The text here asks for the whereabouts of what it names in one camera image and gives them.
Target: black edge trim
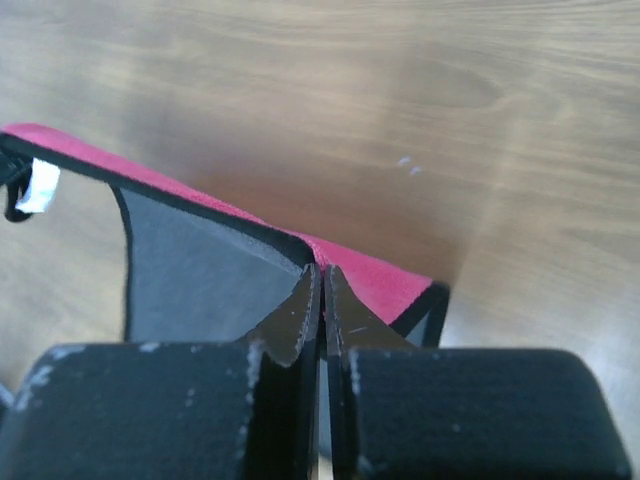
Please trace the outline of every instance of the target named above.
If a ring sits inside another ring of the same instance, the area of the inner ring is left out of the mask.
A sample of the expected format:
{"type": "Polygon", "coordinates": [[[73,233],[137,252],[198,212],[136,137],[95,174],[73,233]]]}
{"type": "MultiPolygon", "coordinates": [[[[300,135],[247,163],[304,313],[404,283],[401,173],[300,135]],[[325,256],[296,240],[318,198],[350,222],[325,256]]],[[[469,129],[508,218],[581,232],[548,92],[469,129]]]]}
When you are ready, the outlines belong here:
{"type": "Polygon", "coordinates": [[[420,320],[428,315],[422,346],[425,348],[438,347],[449,307],[450,295],[450,288],[447,284],[433,282],[389,326],[399,335],[406,337],[420,320]]]}
{"type": "Polygon", "coordinates": [[[122,217],[122,223],[124,225],[124,236],[127,242],[127,279],[124,286],[124,326],[122,329],[122,339],[125,342],[130,341],[131,337],[131,306],[133,300],[133,293],[131,291],[133,285],[133,228],[131,227],[131,215],[129,214],[129,207],[124,199],[124,195],[119,188],[111,186],[113,196],[116,198],[116,203],[120,209],[120,216],[122,217]]]}
{"type": "Polygon", "coordinates": [[[126,188],[127,190],[144,195],[178,210],[218,222],[229,228],[240,230],[254,237],[256,240],[275,248],[300,268],[303,268],[309,263],[315,263],[313,250],[302,239],[276,230],[275,228],[260,225],[251,220],[239,218],[211,207],[196,204],[178,195],[167,193],[138,180],[123,177],[118,173],[104,170],[82,160],[78,160],[77,158],[41,147],[8,133],[0,134],[0,146],[21,155],[39,158],[80,175],[103,181],[112,188],[126,188]]]}

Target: wood grain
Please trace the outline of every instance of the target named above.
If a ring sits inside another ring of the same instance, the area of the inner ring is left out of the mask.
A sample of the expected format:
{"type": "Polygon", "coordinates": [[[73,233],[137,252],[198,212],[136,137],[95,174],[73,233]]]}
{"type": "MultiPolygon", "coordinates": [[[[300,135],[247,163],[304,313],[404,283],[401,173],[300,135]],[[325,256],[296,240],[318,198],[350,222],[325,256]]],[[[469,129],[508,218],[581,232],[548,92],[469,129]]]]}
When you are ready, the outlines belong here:
{"type": "MultiPolygon", "coordinates": [[[[445,345],[576,352],[638,466],[639,79],[633,0],[0,3],[1,123],[450,281],[445,345]]],[[[108,189],[0,235],[3,380],[118,338],[108,189]]]]}

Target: black rubber piece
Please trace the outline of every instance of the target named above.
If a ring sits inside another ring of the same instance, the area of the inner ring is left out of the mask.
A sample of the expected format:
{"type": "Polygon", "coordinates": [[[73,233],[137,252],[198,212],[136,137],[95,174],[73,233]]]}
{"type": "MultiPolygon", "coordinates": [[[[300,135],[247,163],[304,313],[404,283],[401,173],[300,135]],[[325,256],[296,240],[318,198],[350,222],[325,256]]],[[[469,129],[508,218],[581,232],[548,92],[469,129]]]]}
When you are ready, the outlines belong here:
{"type": "Polygon", "coordinates": [[[350,353],[362,479],[629,479],[598,384],[554,350],[350,353]]]}

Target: gray fabric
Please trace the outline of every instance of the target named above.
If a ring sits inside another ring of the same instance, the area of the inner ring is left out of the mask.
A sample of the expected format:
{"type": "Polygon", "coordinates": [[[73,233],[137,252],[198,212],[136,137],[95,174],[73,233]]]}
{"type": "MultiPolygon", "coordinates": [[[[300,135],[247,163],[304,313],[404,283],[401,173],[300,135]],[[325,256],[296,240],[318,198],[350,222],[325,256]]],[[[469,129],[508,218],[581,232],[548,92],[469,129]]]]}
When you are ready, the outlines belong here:
{"type": "Polygon", "coordinates": [[[302,270],[212,220],[122,190],[131,252],[129,340],[231,341],[292,292],[302,270]]]}

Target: black plastic part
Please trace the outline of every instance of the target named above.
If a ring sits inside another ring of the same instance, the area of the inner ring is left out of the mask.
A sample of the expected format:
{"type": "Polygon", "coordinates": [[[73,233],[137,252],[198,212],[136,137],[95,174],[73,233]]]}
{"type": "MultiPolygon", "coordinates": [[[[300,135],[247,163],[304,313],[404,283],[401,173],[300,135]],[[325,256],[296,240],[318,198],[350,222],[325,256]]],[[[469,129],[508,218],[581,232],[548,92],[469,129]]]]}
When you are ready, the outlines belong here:
{"type": "Polygon", "coordinates": [[[361,479],[629,479],[598,384],[554,350],[355,349],[361,479]]]}
{"type": "Polygon", "coordinates": [[[27,191],[31,181],[32,159],[0,148],[0,185],[7,187],[4,217],[12,222],[24,222],[32,216],[16,209],[16,203],[27,191]]]}
{"type": "Polygon", "coordinates": [[[262,353],[67,345],[33,367],[0,432],[0,479],[242,478],[262,353]]]}
{"type": "Polygon", "coordinates": [[[320,272],[308,265],[291,296],[241,340],[267,353],[256,390],[247,478],[310,478],[317,464],[320,303],[320,272]]]}
{"type": "Polygon", "coordinates": [[[418,323],[426,322],[419,345],[437,348],[449,307],[450,289],[442,282],[433,282],[391,325],[394,332],[407,338],[418,323]]]}
{"type": "Polygon", "coordinates": [[[321,283],[238,341],[70,345],[42,357],[0,432],[0,479],[310,478],[321,283]]]}
{"type": "Polygon", "coordinates": [[[342,270],[329,266],[325,273],[325,327],[327,377],[331,417],[331,455],[336,479],[352,478],[358,452],[349,350],[372,348],[416,349],[382,322],[356,297],[342,270]]]}

